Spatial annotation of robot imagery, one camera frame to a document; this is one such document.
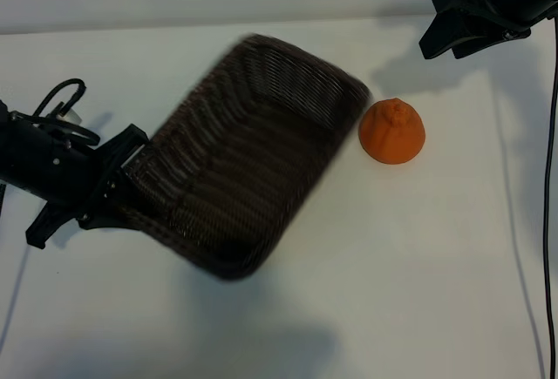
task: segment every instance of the brown wicker basket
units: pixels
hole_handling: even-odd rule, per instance
[[[269,256],[369,96],[337,67],[271,37],[241,41],[127,172],[126,217],[223,279]]]

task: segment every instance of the orange fruit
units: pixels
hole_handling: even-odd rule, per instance
[[[417,111],[400,98],[382,100],[363,116],[360,144],[374,159],[402,164],[414,158],[425,144],[425,127]]]

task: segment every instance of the wicker basket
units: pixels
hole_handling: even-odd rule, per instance
[[[252,274],[369,97],[337,67],[280,40],[241,41],[189,94],[127,173],[139,230],[223,279]]]

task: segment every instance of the black cable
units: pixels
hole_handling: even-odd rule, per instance
[[[33,116],[39,116],[43,112],[44,108],[51,102],[51,100],[54,98],[54,96],[56,96],[59,91],[61,91],[62,89],[64,89],[68,85],[78,85],[78,89],[76,90],[75,93],[73,93],[70,100],[68,100],[68,103],[66,103],[60,109],[59,114],[64,116],[82,98],[82,96],[85,93],[85,90],[87,89],[87,87],[85,87],[84,80],[82,80],[81,78],[70,78],[69,80],[65,80],[62,83],[60,83],[59,85],[57,85],[56,87],[54,87],[49,92],[49,94],[46,95],[44,100],[41,102],[41,104],[35,110],[35,112],[33,113]]]
[[[542,259],[544,265],[544,290],[547,301],[548,336],[550,338],[550,379],[556,378],[556,342],[555,323],[552,317],[552,299],[550,296],[550,265],[548,262],[548,209],[550,208],[550,170],[555,143],[556,99],[558,99],[558,18],[555,18],[556,66],[555,81],[550,103],[550,125],[548,127],[547,166],[544,172],[544,214],[542,226]]]
[[[95,132],[85,129],[79,125],[66,122],[64,120],[59,120],[56,118],[40,118],[38,116],[29,116],[25,113],[14,112],[17,118],[23,119],[30,124],[34,125],[44,125],[44,126],[55,126],[57,128],[69,129],[72,135],[75,135],[74,139],[79,139],[79,142],[87,146],[96,146],[99,144],[101,138]]]
[[[6,194],[6,184],[0,183],[0,217],[2,216],[3,197]]]

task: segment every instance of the white table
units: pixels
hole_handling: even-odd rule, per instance
[[[384,166],[353,132],[268,262],[232,284],[124,230],[70,225],[25,254],[42,204],[10,189],[0,377],[523,379],[541,377],[541,357],[548,374],[541,212],[553,27],[425,61],[417,42],[429,21],[1,36],[0,98],[31,112],[55,84],[83,78],[78,113],[104,140],[129,123],[153,133],[249,32],[337,64],[375,99],[401,97],[427,140],[412,162]]]

